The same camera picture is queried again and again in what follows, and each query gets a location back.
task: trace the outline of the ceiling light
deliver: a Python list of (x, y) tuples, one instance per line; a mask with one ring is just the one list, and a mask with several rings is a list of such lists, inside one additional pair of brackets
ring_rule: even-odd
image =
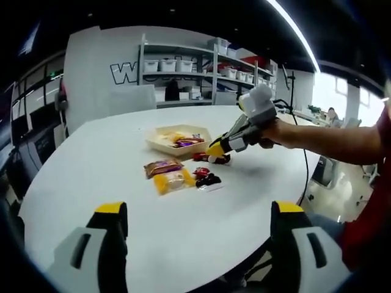
[(273, 6), (274, 9), (277, 10), (277, 12), (283, 17), (283, 19), (290, 25), (294, 33), (298, 36), (300, 39), (300, 42), (302, 43), (304, 49), (307, 51), (307, 54), (310, 56), (310, 59), (313, 63), (313, 66), (315, 67), (316, 72), (320, 72), (320, 67), (318, 65), (318, 62), (315, 59), (315, 55), (313, 54), (310, 45), (308, 44), (307, 40), (303, 36), (302, 32), (300, 31), (297, 24), (293, 21), (292, 17), (289, 16), (289, 14), (282, 8), (282, 6), (276, 1), (276, 0), (266, 0), (270, 5)]

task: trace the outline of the white storage box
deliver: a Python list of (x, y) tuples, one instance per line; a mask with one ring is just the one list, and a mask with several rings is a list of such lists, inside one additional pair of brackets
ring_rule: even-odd
[(166, 98), (166, 87), (155, 87), (156, 102), (164, 102)]
[(189, 97), (190, 99), (195, 99), (195, 100), (203, 99), (201, 92), (191, 92), (189, 93)]
[(227, 40), (224, 40), (223, 38), (213, 38), (208, 41), (208, 47), (209, 49), (214, 51), (214, 46), (217, 46), (217, 51), (220, 54), (227, 55), (227, 49), (230, 45), (230, 42)]
[(187, 101), (189, 99), (189, 93), (179, 93), (180, 101)]
[(228, 48), (227, 49), (227, 55), (228, 55), (228, 57), (236, 58), (236, 50)]
[(159, 60), (144, 60), (144, 72), (157, 72)]
[(197, 85), (190, 85), (183, 88), (183, 91), (186, 93), (199, 93), (201, 92), (201, 89)]
[(246, 82), (253, 84), (254, 83), (254, 75), (251, 73), (246, 73)]
[[(205, 141), (194, 145), (184, 146), (183, 148), (174, 148), (170, 146), (172, 142), (168, 139), (175, 132), (182, 133), (185, 136), (200, 134)], [(191, 125), (174, 125), (168, 127), (156, 128), (147, 136), (147, 144), (158, 151), (170, 154), (175, 157), (183, 156), (184, 154), (194, 154), (204, 152), (212, 141), (212, 138), (206, 128), (191, 126)]]
[(236, 72), (236, 79), (239, 81), (246, 81), (246, 73), (243, 71)]
[(179, 60), (177, 61), (177, 72), (191, 72), (193, 69), (193, 61)]
[(174, 59), (160, 60), (160, 71), (162, 72), (175, 72), (175, 66), (177, 61)]
[(232, 79), (235, 79), (236, 78), (236, 72), (237, 70), (236, 69), (233, 69), (233, 68), (224, 68), (222, 70), (220, 70), (220, 73), (228, 78), (232, 78)]

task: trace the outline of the yellow snack package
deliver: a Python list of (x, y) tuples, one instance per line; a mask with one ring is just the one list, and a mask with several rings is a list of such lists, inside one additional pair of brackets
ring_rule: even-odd
[(157, 174), (153, 177), (153, 182), (160, 195), (196, 186), (195, 179), (185, 168), (174, 172)]

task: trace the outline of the red sleeve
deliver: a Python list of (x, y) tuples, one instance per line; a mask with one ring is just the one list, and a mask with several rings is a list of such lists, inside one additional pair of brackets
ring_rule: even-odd
[(391, 147), (391, 107), (386, 106), (376, 124), (384, 148)]

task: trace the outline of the red object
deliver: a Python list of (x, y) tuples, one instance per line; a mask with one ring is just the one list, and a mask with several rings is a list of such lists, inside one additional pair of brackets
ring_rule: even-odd
[(193, 161), (196, 161), (196, 162), (200, 162), (200, 161), (208, 162), (208, 158), (209, 158), (209, 156), (205, 153), (193, 154)]
[(371, 245), (375, 237), (382, 232), (386, 218), (391, 211), (389, 183), (391, 180), (391, 117), (387, 106), (376, 126), (386, 150), (382, 173), (366, 207), (357, 220), (345, 223), (344, 231), (338, 240), (342, 248), (343, 260), (351, 270), (358, 268), (365, 257), (374, 252), (375, 248)]
[(196, 170), (193, 172), (195, 174), (196, 180), (202, 179), (206, 177), (210, 173), (208, 168), (203, 168), (203, 167), (198, 167)]
[[(249, 56), (245, 58), (240, 58), (242, 61), (245, 61), (249, 64), (255, 65), (255, 61), (258, 61), (258, 67), (266, 68), (267, 60), (261, 56)], [(225, 67), (232, 67), (232, 65), (228, 62), (221, 62), (218, 64), (218, 70), (224, 69)]]

